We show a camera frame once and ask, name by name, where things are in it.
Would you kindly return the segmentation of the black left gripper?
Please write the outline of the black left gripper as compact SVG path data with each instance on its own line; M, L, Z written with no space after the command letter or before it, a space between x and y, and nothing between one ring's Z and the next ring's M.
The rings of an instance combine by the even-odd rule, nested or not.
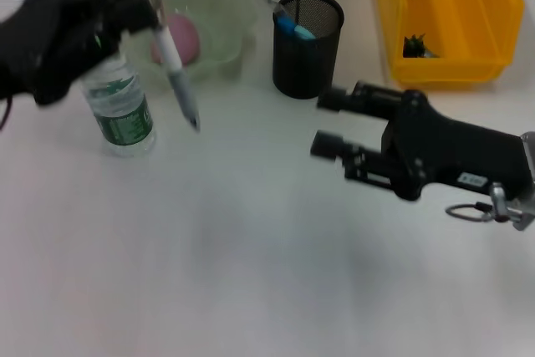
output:
M1 99L30 94L38 105L58 102L118 52L119 33L159 25L149 0L23 0L1 22Z

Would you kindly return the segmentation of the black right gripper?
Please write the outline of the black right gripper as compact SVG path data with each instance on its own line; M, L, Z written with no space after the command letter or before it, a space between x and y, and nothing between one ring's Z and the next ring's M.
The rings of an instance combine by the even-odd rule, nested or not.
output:
M432 183L484 195L499 183L510 201L532 183L519 136L448 118L420 91L401 93L358 81L351 93L335 87L324 92L317 107L389 121L382 138L388 156L317 131L310 155L340 160L348 181L392 191L407 201L418 200L423 187Z

